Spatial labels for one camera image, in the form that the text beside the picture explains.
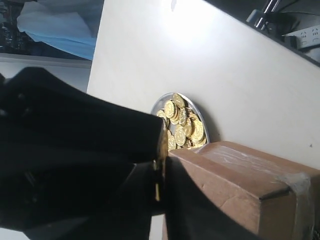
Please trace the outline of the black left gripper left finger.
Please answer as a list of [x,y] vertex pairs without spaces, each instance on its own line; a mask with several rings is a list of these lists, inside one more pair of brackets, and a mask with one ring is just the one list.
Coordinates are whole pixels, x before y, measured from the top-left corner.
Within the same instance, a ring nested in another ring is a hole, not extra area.
[[147,240],[164,123],[44,68],[0,79],[0,226],[31,240]]

